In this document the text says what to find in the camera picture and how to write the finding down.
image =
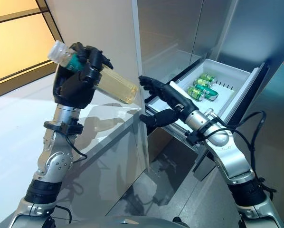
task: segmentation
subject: green can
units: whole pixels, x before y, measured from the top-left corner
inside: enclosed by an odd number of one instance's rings
[[[211,83],[215,83],[215,77],[207,74],[207,73],[203,73],[200,75],[199,77],[200,79],[203,79],[203,80],[206,80],[206,81],[209,81]]]
[[[206,80],[203,80],[203,79],[200,79],[200,78],[198,78],[196,81],[194,81],[193,85],[195,86],[196,84],[200,84],[200,85],[208,87],[208,88],[210,88],[213,85],[212,82],[209,82],[209,81],[206,81]]]
[[[204,99],[204,92],[192,86],[188,88],[188,94],[196,101],[202,101]]]
[[[203,91],[205,93],[204,97],[208,100],[214,101],[218,97],[217,91],[210,89],[208,87],[202,86],[200,84],[196,84],[195,88]]]

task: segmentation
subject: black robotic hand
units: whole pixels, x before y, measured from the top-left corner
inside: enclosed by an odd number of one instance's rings
[[[73,73],[59,66],[53,85],[53,96],[58,104],[84,109],[91,102],[95,93],[95,85],[101,79],[102,64],[111,69],[113,65],[102,54],[102,51],[95,47],[84,47],[77,42],[70,48],[77,52],[79,61],[85,67],[82,71]]]
[[[149,91],[151,95],[157,95],[171,107],[153,116],[140,115],[140,119],[149,127],[166,126],[178,119],[185,122],[188,115],[198,109],[190,99],[182,96],[170,85],[145,76],[140,76],[139,80],[144,90]]]

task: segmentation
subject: white drawer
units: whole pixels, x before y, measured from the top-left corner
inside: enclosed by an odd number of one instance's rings
[[[184,91],[187,91],[188,87],[191,86],[193,81],[202,73],[209,73],[214,76],[217,82],[212,86],[212,89],[219,93],[217,99],[215,101],[203,99],[200,102],[192,99],[192,101],[202,112],[205,112],[209,108],[213,108],[215,113],[227,123],[246,96],[259,71],[259,67],[254,68],[250,73],[210,59],[205,59],[175,83]],[[158,97],[152,99],[147,104],[147,107],[149,114],[170,108]],[[176,138],[179,139],[180,137],[182,140],[185,137],[183,133],[187,130],[191,130],[181,120],[166,126],[165,129]]]

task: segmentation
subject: white countertop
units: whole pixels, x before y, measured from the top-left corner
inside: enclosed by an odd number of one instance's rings
[[[53,118],[54,75],[39,79],[0,97],[0,222],[25,195],[43,150],[44,121]],[[90,156],[138,118],[140,107],[124,105],[96,91],[81,111],[84,130],[76,146]]]

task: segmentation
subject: window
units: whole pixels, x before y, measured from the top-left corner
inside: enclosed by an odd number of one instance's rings
[[[45,0],[0,0],[0,95],[53,73],[55,40],[63,41]]]

